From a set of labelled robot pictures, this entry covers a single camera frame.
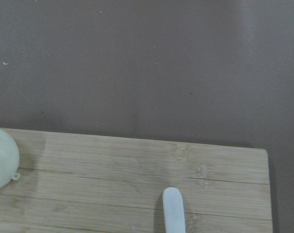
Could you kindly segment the white toy bun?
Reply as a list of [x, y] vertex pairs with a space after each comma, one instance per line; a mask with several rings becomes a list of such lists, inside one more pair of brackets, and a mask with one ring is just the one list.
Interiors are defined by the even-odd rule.
[[0, 129], [0, 189], [11, 180], [20, 179], [18, 173], [20, 155], [17, 144], [10, 134]]

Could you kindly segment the bamboo cutting board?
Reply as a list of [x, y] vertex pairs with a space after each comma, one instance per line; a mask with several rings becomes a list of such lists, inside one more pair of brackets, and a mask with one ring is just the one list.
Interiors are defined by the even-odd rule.
[[263, 149], [8, 129], [18, 181], [0, 189], [0, 233], [162, 233], [180, 190], [189, 233], [273, 230]]

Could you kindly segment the white spoon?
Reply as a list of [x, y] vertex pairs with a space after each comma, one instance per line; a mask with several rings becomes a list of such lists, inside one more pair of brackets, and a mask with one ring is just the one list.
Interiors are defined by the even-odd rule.
[[163, 191], [163, 212], [165, 231], [167, 233], [185, 233], [185, 214], [183, 198], [175, 187], [168, 187]]

